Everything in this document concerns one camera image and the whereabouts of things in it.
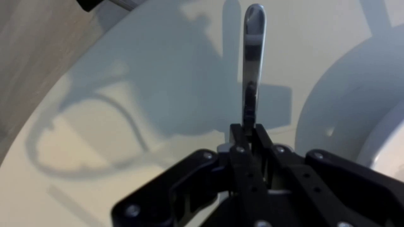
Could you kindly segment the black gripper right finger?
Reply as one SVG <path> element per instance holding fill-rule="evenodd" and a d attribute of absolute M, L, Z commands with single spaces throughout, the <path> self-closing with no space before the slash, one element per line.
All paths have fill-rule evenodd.
<path fill-rule="evenodd" d="M 300 156 L 274 143 L 265 128 L 252 132 L 265 184 L 286 189 L 317 227 L 404 227 L 404 184 L 325 150 Z"/>

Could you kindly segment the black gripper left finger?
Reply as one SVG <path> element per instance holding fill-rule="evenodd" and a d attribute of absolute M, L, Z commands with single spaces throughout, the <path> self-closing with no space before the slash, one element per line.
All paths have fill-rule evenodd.
<path fill-rule="evenodd" d="M 228 196 L 202 222 L 204 227 L 257 227 L 272 222 L 267 193 L 271 141 L 262 126 L 233 123 L 224 152 L 197 150 L 111 209 L 112 227 L 184 227 L 219 194 Z"/>

